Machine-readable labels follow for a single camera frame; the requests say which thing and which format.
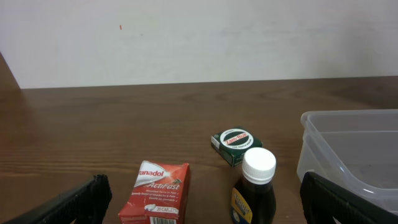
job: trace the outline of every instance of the yellow label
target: yellow label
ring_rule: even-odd
[[[232,189],[231,206],[238,212],[248,223],[251,223],[253,213],[242,197],[242,195],[235,188]]]

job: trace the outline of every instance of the small green box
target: small green box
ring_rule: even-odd
[[[234,167],[242,163],[243,155],[248,149],[262,147],[262,142],[238,126],[212,135],[211,146]]]

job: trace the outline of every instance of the wooden table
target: wooden table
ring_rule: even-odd
[[[306,111],[396,108],[397,77],[22,90],[0,94],[0,222],[91,178],[113,191],[119,223],[143,160],[189,162],[185,223],[232,223],[240,166],[210,147],[244,126],[277,158],[274,223],[305,223],[296,175]]]

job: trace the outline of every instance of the plastic container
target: plastic container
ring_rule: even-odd
[[[398,215],[398,110],[315,111],[297,167],[312,170]]]

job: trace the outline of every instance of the dark glass bottle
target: dark glass bottle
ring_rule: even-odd
[[[230,212],[235,224],[272,223],[276,211],[271,182],[275,166],[275,157],[267,149],[252,148],[245,153],[243,176],[235,184],[231,198]]]

